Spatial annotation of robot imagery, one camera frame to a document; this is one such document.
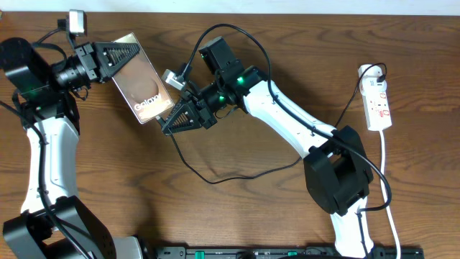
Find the bronze Galaxy smartphone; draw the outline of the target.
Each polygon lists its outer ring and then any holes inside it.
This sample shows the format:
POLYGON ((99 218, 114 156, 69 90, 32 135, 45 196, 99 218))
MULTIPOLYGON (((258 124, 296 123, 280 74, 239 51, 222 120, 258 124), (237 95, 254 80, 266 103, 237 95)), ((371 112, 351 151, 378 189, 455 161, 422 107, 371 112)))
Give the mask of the bronze Galaxy smartphone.
POLYGON ((112 78, 138 122, 145 124, 173 108, 173 99, 135 34, 131 32, 115 42, 139 46, 139 53, 112 78))

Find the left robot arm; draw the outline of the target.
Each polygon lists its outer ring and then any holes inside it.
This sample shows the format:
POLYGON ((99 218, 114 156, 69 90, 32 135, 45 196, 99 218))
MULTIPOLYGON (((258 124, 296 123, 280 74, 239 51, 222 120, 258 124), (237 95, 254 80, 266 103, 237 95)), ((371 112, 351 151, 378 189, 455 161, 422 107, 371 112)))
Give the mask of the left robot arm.
POLYGON ((18 258, 143 258, 137 237, 112 237, 79 199, 75 166, 79 91, 111 80, 140 48, 87 42, 53 65, 39 48, 20 37, 1 44, 1 69, 16 88, 9 111, 31 146, 26 199, 20 215, 5 221, 4 240, 18 258))

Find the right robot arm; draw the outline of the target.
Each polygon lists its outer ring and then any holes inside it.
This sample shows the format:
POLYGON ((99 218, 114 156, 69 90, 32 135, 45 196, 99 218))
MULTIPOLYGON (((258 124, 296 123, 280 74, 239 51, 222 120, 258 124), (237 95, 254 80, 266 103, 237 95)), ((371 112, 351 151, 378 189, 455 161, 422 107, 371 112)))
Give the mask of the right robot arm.
POLYGON ((190 68, 164 72, 162 79, 181 91, 178 103, 162 122, 165 135, 210 128, 227 105, 263 121, 299 154, 308 193, 330 214, 335 248, 349 258, 367 257, 374 243, 365 209, 373 180, 362 141, 350 128, 336 129, 291 101, 267 73, 245 67, 226 41, 217 37, 199 49, 214 80, 204 88, 189 81, 190 68))

